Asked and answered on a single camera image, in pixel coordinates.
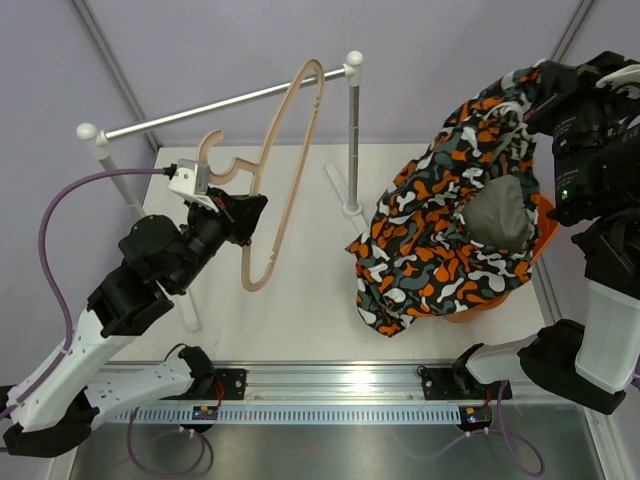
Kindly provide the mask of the beige wooden hanger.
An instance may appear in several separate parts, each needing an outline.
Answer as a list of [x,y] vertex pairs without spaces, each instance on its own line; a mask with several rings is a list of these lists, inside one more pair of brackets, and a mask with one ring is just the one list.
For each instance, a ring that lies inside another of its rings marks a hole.
[[[295,103],[295,98],[302,89],[304,81],[307,79],[315,87],[315,93],[310,97],[309,115],[308,120],[305,122],[304,138],[299,146],[297,160],[295,162],[287,161],[285,169],[278,173],[276,168],[270,164],[271,151],[278,138],[279,130],[285,122],[289,110]],[[278,226],[274,229],[275,236],[269,261],[266,263],[265,270],[260,277],[255,277],[252,271],[252,247],[250,245],[242,247],[241,283],[243,288],[249,292],[257,292],[264,288],[274,273],[314,137],[324,88],[325,77],[322,64],[316,59],[309,59],[304,62],[289,86],[284,90],[279,106],[264,135],[256,159],[245,160],[235,156],[224,172],[213,172],[208,176],[210,185],[223,186],[234,180],[237,175],[247,173],[251,176],[249,187],[249,195],[251,197],[259,196],[264,186],[267,186],[271,193],[275,193],[278,196],[281,217]]]

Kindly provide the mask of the orange camouflage shorts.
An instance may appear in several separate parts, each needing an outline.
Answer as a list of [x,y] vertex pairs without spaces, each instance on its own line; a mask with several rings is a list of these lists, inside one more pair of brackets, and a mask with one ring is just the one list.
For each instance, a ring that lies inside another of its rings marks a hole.
[[[530,280],[540,185],[525,116],[541,67],[510,72],[466,100],[377,200],[367,231],[346,248],[355,257],[356,309],[369,328],[393,337],[418,319],[491,306]],[[506,176],[524,208],[514,251],[474,239],[463,217],[490,181]]]

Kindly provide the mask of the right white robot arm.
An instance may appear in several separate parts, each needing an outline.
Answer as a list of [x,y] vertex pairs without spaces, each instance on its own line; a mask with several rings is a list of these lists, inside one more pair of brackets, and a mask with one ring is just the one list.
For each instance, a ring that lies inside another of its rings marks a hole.
[[624,400],[639,359],[639,64],[605,51],[577,66],[546,61],[526,124],[552,140],[555,206],[588,282],[584,323],[561,319],[457,359],[454,388],[474,397],[488,384],[525,378],[603,414]]

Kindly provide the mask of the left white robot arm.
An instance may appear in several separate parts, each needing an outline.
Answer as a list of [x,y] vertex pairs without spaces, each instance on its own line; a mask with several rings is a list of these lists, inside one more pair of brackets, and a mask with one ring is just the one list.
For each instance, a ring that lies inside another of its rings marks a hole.
[[188,205],[185,224],[165,215],[137,221],[118,244],[120,266],[91,293],[72,335],[69,353],[35,391],[26,380],[1,389],[13,409],[3,435],[11,455],[54,458],[84,442],[110,417],[170,397],[204,398],[215,385],[213,363],[199,346],[132,376],[97,382],[95,375],[120,350],[170,312],[172,296],[185,294],[226,243],[246,246],[267,205],[266,196],[206,194],[212,208]]

